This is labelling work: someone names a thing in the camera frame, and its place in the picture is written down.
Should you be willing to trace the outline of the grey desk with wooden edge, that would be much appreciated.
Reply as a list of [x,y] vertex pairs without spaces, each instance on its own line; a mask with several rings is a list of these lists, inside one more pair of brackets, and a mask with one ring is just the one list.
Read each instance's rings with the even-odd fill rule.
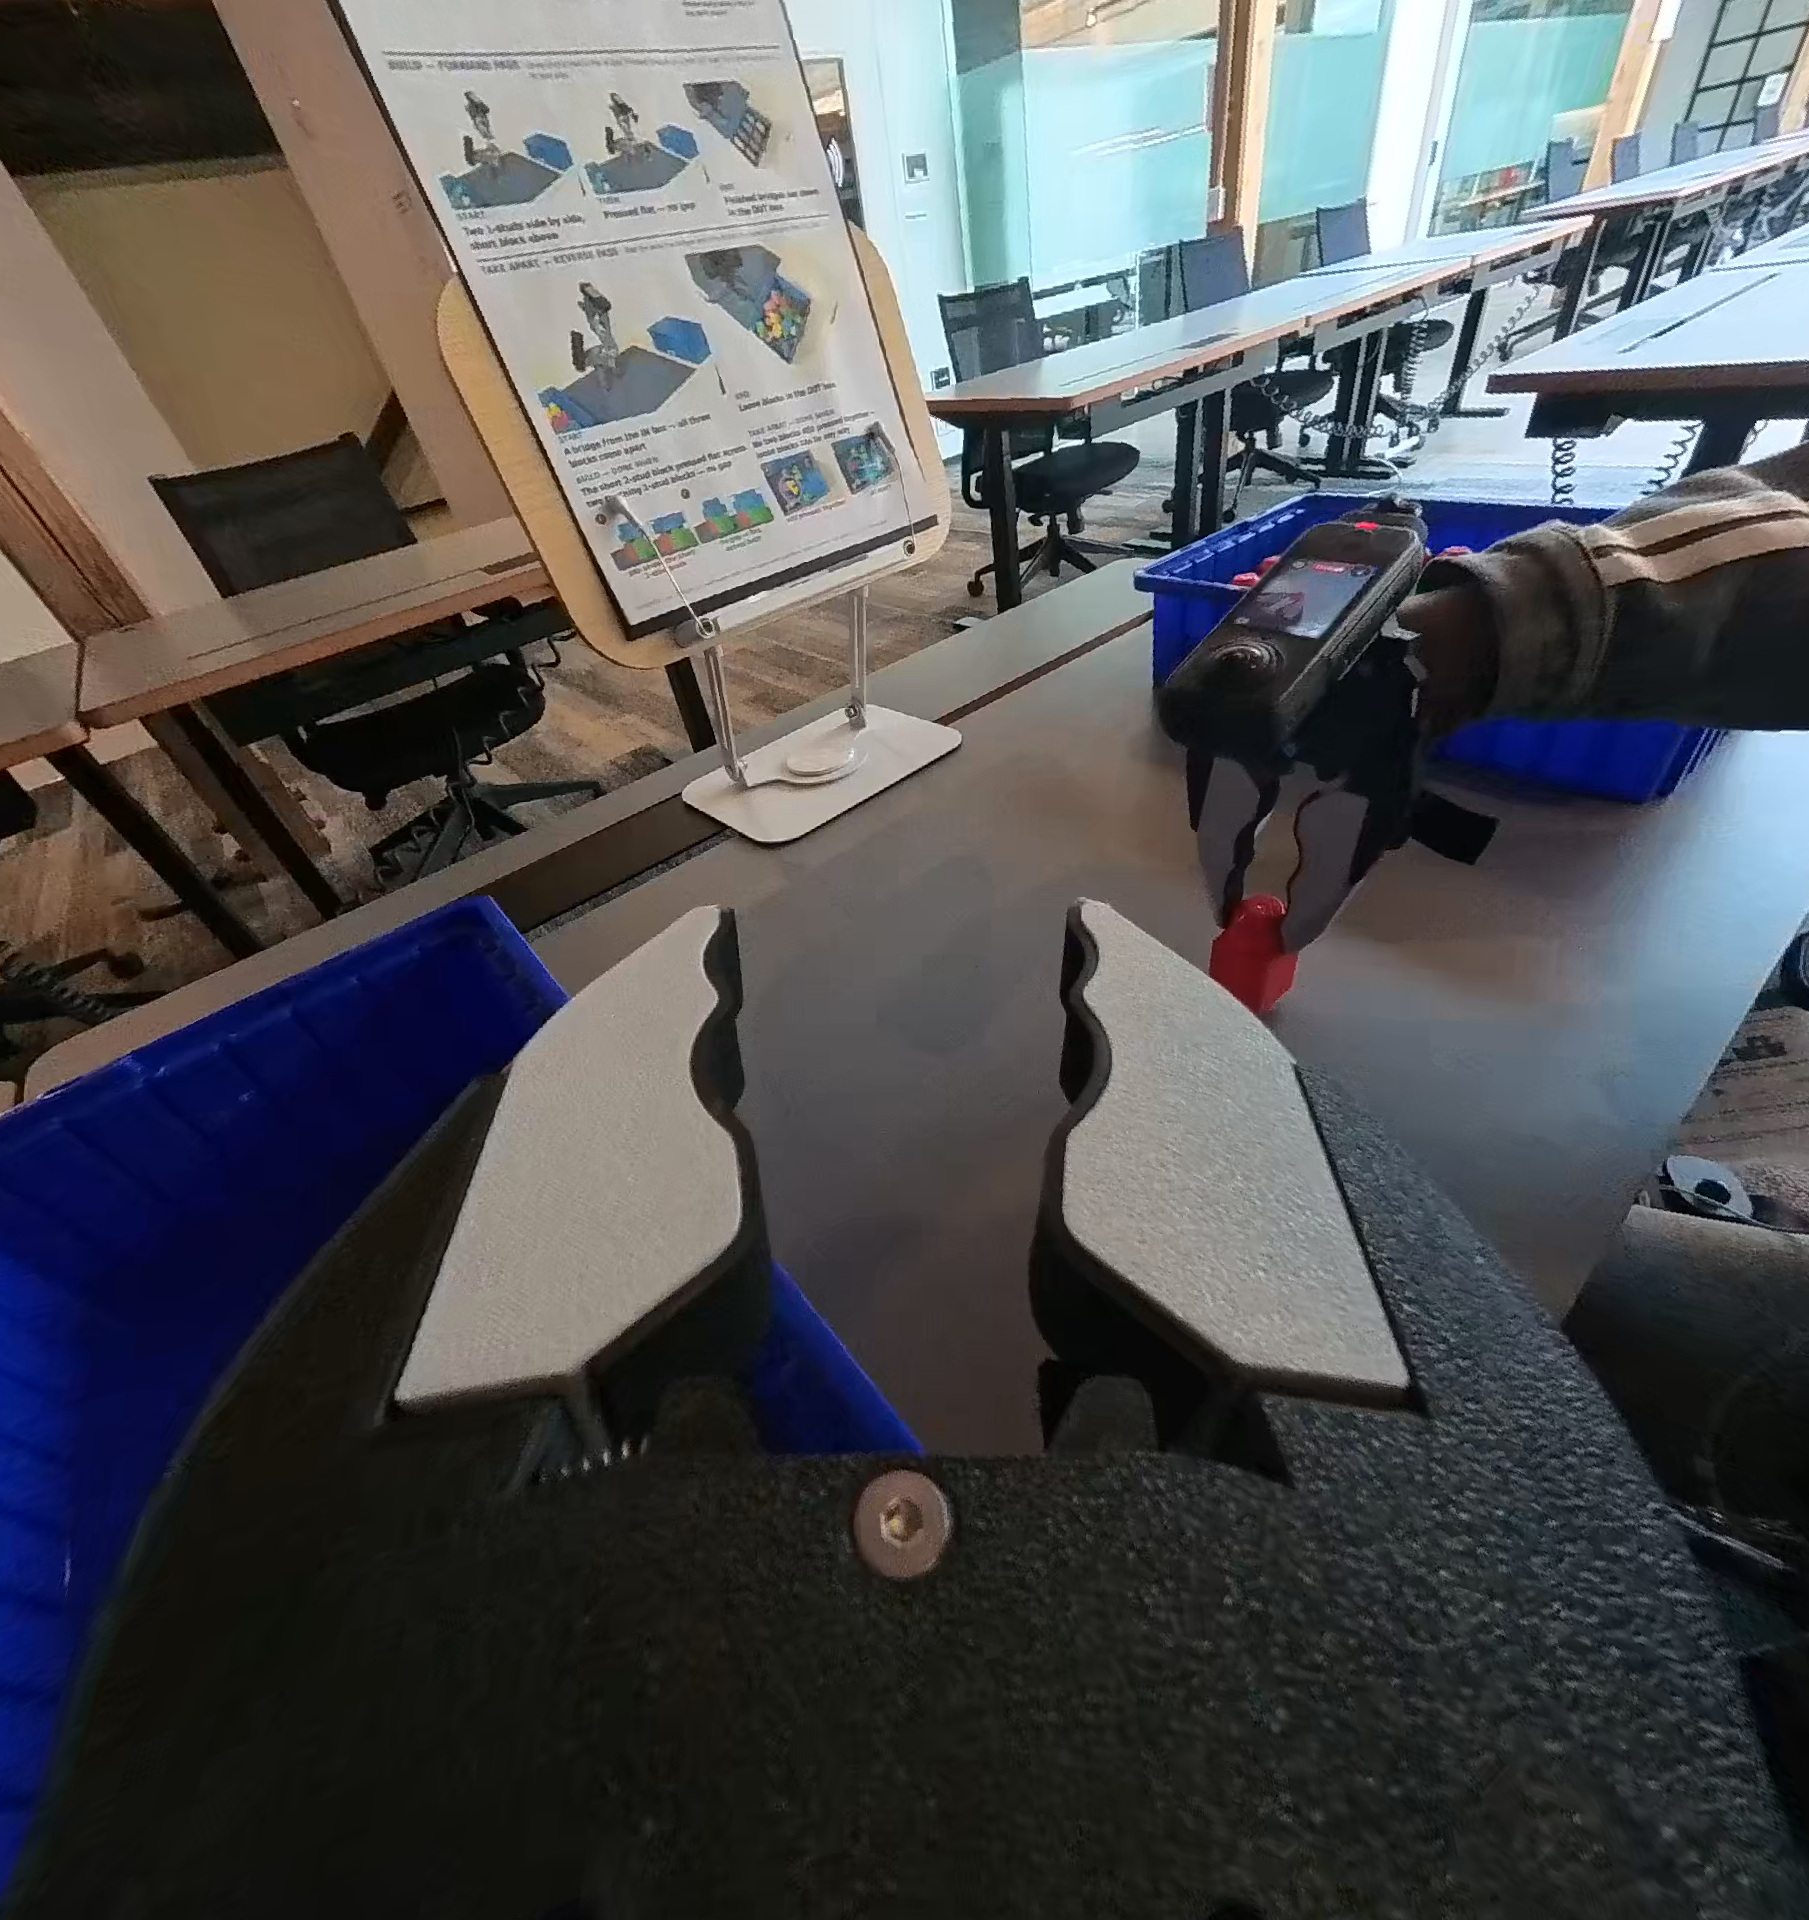
[[1684,280],[1500,373],[1527,441],[1574,448],[1616,426],[1696,426],[1684,473],[1745,466],[1753,426],[1809,431],[1809,228]]

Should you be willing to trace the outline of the person's right forearm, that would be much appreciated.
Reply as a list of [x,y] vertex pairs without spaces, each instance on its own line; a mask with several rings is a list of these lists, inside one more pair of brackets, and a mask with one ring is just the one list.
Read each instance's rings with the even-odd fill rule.
[[1424,736],[1517,726],[1809,731],[1809,441],[1600,524],[1433,560],[1395,606]]

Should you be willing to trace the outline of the wooden backing board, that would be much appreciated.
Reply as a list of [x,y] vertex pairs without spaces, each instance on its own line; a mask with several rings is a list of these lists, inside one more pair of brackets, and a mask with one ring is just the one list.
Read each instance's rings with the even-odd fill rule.
[[919,361],[910,361],[910,340],[903,340],[903,313],[896,313],[896,287],[893,287],[893,266],[888,252],[853,228],[853,252],[856,252],[856,273],[864,273],[864,302],[873,302],[873,328],[880,328],[880,348],[888,348],[888,364],[893,364],[893,385],[896,385],[896,418],[903,418],[903,441],[910,441],[910,462],[919,462],[919,482],[903,485],[910,497],[910,518],[919,529],[903,543],[888,543],[873,560],[853,560],[853,565],[825,565],[788,592],[753,592],[748,606],[726,606],[726,609],[702,609],[702,631],[694,631],[694,648],[681,648],[681,631],[649,631],[649,638],[635,638],[628,631],[628,609],[612,606],[603,592],[603,574],[594,565],[583,541],[578,541],[578,518],[554,482],[554,462],[487,340],[487,319],[475,313],[475,291],[466,280],[454,273],[437,287],[437,364],[515,497],[515,518],[526,524],[532,541],[532,560],[548,565],[573,631],[603,658],[603,668],[628,668],[628,672],[668,672],[681,658],[700,658],[702,648],[732,648],[788,609],[812,609],[812,606],[830,606],[830,601],[853,601],[880,581],[896,581],[922,560],[943,549],[952,541],[952,482],[943,482],[943,462],[940,462],[940,426],[933,426],[933,405],[919,394]]

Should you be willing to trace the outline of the blue plastic bin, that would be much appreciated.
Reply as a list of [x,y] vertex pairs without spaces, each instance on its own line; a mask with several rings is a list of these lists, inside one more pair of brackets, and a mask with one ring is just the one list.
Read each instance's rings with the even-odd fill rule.
[[[1298,490],[1272,509],[1231,518],[1209,541],[1193,541],[1149,565],[1140,565],[1140,592],[1149,601],[1149,686],[1167,686],[1246,601],[1246,574],[1282,560],[1311,524],[1351,518],[1370,504],[1362,490]],[[1507,497],[1420,497],[1433,549],[1489,549],[1499,541],[1537,529],[1547,504]],[[1517,726],[1489,720],[1452,731],[1433,765],[1478,785],[1517,785],[1547,798],[1598,802],[1663,802],[1720,731],[1692,726]]]
[[0,1892],[81,1648],[219,1370],[558,1011],[475,896],[0,1121]]

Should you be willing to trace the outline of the red mega block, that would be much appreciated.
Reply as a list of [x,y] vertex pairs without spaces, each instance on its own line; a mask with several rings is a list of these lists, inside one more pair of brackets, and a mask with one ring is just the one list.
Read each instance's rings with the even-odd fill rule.
[[1246,896],[1209,937],[1209,984],[1250,1016],[1272,1016],[1298,984],[1298,952],[1282,947],[1282,896]]

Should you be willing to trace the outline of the printed instruction sheet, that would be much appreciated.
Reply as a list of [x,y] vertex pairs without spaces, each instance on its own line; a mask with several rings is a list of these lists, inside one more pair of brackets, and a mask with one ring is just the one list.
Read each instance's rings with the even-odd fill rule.
[[334,4],[635,638],[919,529],[788,4]]

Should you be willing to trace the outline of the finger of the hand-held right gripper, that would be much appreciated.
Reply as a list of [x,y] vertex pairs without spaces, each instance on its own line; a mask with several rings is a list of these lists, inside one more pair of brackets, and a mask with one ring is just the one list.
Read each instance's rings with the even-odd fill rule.
[[1412,802],[1316,785],[1298,802],[1298,863],[1282,886],[1282,957],[1311,952],[1381,849],[1401,847]]
[[1240,765],[1193,752],[1193,828],[1205,863],[1209,915],[1231,925],[1259,856],[1259,828],[1280,802],[1280,765]]

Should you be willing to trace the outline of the long wooden-edged desk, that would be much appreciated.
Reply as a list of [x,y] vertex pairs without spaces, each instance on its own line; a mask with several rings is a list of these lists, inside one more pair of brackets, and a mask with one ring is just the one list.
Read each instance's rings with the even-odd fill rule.
[[1489,287],[1555,266],[1591,223],[1537,223],[1452,232],[1401,252],[1343,257],[1226,303],[1199,303],[1118,340],[1046,354],[1038,364],[961,378],[933,394],[933,418],[981,441],[988,549],[1017,549],[1012,485],[1006,485],[1006,426],[1087,426],[1118,441],[1124,426],[1179,413],[1179,482],[1170,482],[1170,543],[1193,543],[1226,524],[1226,426],[1231,394],[1280,373],[1282,348],[1351,354],[1338,385],[1338,418],[1316,426],[1330,453],[1362,462],[1381,333],[1424,319],[1443,302],[1481,313]]

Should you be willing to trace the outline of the light wooden desk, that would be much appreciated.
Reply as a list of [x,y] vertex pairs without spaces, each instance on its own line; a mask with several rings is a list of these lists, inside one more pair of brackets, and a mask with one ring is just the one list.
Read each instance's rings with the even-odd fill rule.
[[55,765],[224,957],[250,957],[260,937],[247,915],[186,863],[158,816],[119,789],[92,757],[92,731],[144,720],[209,731],[201,705],[212,694],[508,601],[558,601],[520,518],[11,658],[0,668],[0,777]]

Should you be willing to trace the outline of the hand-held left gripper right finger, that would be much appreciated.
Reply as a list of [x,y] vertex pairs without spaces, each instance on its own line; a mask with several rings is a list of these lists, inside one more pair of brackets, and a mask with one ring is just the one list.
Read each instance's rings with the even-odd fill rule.
[[1067,1121],[1038,1192],[1038,1321],[1078,1370],[1124,1319],[1205,1382],[1412,1400],[1298,1060],[1199,962],[1087,896],[1067,912]]

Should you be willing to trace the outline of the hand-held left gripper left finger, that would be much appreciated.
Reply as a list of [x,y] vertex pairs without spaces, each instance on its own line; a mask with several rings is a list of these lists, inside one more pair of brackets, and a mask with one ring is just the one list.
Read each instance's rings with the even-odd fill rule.
[[758,1149],[739,1121],[739,915],[686,912],[515,1060],[392,1400],[583,1391],[649,1423],[748,1382],[774,1329]]

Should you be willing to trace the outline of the white metal document stand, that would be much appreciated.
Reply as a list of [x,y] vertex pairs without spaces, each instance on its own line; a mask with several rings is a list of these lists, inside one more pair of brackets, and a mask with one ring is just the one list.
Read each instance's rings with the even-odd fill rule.
[[943,765],[963,731],[910,709],[873,705],[873,592],[847,609],[853,694],[839,709],[739,752],[726,648],[700,648],[700,694],[721,731],[721,774],[694,777],[681,798],[748,847],[796,847],[847,812],[896,789],[903,777]]

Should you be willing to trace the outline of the person's leg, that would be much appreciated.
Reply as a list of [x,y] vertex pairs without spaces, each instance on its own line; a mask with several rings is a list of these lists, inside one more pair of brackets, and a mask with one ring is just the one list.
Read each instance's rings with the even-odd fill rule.
[[1717,1582],[1809,1857],[1809,1237],[1634,1200],[1566,1338]]

